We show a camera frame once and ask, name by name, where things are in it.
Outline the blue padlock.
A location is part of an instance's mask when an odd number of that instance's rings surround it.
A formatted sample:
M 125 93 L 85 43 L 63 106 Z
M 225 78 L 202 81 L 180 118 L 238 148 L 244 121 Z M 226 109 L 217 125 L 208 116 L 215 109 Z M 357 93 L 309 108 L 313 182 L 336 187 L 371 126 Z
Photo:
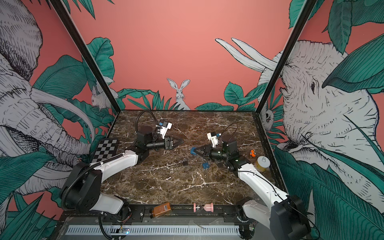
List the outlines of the blue padlock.
M 210 164 L 209 163 L 203 163 L 202 166 L 203 166 L 204 170 L 207 170 L 207 169 L 210 168 Z
M 196 149 L 197 149 L 197 148 L 195 148 L 195 147 L 192 147 L 192 148 L 191 148 L 191 154 L 192 154 L 192 155 L 195 155 L 195 156 L 197 155 Z

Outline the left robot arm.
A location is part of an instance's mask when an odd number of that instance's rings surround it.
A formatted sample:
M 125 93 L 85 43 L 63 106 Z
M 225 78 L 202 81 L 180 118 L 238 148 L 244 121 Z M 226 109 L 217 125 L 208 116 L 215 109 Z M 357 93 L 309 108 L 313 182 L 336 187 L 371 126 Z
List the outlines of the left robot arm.
M 184 140 L 165 135 L 167 129 L 158 126 L 153 132 L 149 126 L 137 132 L 134 144 L 123 153 L 93 164 L 83 162 L 75 165 L 60 191 L 61 208 L 78 213 L 104 212 L 118 214 L 124 200 L 101 192 L 102 183 L 113 175 L 145 160 L 151 150 L 172 150 Z

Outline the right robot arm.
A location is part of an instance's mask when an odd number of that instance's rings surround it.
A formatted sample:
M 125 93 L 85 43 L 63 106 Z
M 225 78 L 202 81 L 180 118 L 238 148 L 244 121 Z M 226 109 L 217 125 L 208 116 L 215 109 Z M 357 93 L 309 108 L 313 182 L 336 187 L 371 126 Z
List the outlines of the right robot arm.
M 225 166 L 246 183 L 263 201 L 248 200 L 238 206 L 241 221 L 254 220 L 270 229 L 276 240 L 301 240 L 311 233 L 303 201 L 274 186 L 246 157 L 229 135 L 214 136 L 211 144 L 192 148 L 193 155 Z

